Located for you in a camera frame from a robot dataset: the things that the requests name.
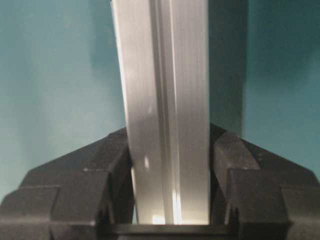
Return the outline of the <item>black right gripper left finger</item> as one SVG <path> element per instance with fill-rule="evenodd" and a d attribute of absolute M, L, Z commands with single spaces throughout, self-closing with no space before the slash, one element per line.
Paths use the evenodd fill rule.
<path fill-rule="evenodd" d="M 129 224 L 134 195 L 125 128 L 31 169 L 0 205 L 3 240 L 96 240 Z"/>

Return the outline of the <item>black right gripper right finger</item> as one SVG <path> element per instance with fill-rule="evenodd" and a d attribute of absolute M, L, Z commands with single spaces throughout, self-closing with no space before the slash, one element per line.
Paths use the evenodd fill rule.
<path fill-rule="evenodd" d="M 317 240 L 320 182 L 309 169 L 210 125 L 211 216 L 240 240 Z"/>

